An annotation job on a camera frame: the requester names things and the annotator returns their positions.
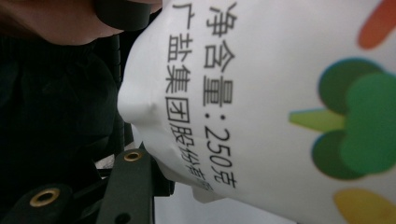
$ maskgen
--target green leaf shape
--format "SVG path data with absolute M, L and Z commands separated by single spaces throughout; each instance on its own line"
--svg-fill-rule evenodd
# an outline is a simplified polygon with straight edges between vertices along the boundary
M 387 171 L 396 162 L 396 77 L 360 78 L 347 93 L 347 105 L 342 160 L 361 174 Z
M 314 144 L 312 160 L 325 175 L 342 180 L 358 179 L 364 175 L 350 170 L 340 156 L 340 146 L 345 135 L 343 130 L 323 134 Z
M 319 81 L 320 99 L 330 110 L 345 114 L 350 86 L 361 77 L 381 72 L 377 64 L 364 59 L 346 59 L 335 63 L 324 71 Z
M 328 109 L 291 112 L 289 121 L 318 132 L 344 129 L 345 117 Z

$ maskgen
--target orange shape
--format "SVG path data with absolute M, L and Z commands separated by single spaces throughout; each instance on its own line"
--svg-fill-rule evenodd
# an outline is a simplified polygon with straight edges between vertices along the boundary
M 359 45 L 364 49 L 375 48 L 395 27 L 396 1 L 383 0 L 361 28 Z

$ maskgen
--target white plastic package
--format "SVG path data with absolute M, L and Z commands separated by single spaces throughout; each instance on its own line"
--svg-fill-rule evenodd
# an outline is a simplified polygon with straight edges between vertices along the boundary
M 396 223 L 395 26 L 392 0 L 165 0 L 119 110 L 202 202 Z

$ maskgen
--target hand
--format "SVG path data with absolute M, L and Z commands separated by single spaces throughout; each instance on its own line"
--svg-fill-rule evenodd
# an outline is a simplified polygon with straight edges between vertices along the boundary
M 134 0 L 161 8 L 162 0 Z M 99 21 L 93 0 L 0 0 L 0 33 L 44 38 L 58 45 L 83 45 L 121 33 Z

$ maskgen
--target brass insert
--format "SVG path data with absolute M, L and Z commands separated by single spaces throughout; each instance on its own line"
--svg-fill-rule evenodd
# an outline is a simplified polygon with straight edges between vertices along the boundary
M 126 161 L 138 161 L 142 158 L 143 154 L 140 152 L 131 152 L 124 156 Z
M 43 189 L 30 200 L 30 205 L 32 207 L 42 207 L 53 203 L 59 197 L 60 193 L 61 191 L 59 189 Z

